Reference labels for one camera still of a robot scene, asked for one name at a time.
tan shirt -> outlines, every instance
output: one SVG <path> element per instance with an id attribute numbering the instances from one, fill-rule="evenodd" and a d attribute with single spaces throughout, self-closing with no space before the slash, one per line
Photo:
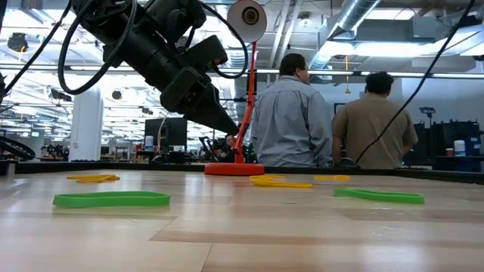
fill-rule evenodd
<path id="1" fill-rule="evenodd" d="M 348 103 L 333 119 L 333 135 L 346 146 L 346 156 L 357 160 L 399 110 L 384 97 L 368 94 Z M 362 168 L 389 169 L 402 167 L 403 147 L 418 141 L 410 114 L 402 111 L 385 135 L 363 155 Z"/>

short hair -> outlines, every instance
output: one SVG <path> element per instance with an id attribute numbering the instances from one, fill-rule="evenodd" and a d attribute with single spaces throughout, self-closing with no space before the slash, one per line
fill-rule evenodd
<path id="1" fill-rule="evenodd" d="M 281 61 L 279 76 L 294 76 L 296 69 L 306 69 L 306 59 L 301 54 L 288 54 Z"/>
<path id="2" fill-rule="evenodd" d="M 388 94 L 392 89 L 393 77 L 386 72 L 372 73 L 366 77 L 366 89 L 374 94 Z"/>

green rubber band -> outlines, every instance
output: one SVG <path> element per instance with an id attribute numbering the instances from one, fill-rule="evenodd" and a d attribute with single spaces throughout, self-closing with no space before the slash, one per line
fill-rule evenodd
<path id="1" fill-rule="evenodd" d="M 392 193 L 392 192 L 379 192 L 379 191 L 372 191 L 372 190 L 339 188 L 339 189 L 334 189 L 334 196 L 349 196 L 349 197 L 355 197 L 359 199 L 381 201 L 381 202 L 425 204 L 424 196 L 418 193 Z"/>
<path id="2" fill-rule="evenodd" d="M 117 206 L 168 206 L 170 196 L 156 192 L 102 192 L 55 195 L 52 205 L 61 208 Z"/>

computer monitor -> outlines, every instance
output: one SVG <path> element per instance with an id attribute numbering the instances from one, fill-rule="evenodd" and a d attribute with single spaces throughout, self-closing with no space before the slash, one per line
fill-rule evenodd
<path id="1" fill-rule="evenodd" d="M 144 138 L 153 136 L 154 145 L 157 145 L 158 131 L 163 118 L 148 119 L 144 123 Z M 161 129 L 161 141 L 169 146 L 187 146 L 188 122 L 183 118 L 168 118 Z"/>

white pillar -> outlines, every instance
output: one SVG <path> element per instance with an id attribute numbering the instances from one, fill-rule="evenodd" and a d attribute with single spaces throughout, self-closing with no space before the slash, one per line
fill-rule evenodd
<path id="1" fill-rule="evenodd" d="M 99 84 L 74 97 L 70 161 L 100 159 L 103 110 L 103 96 Z"/>

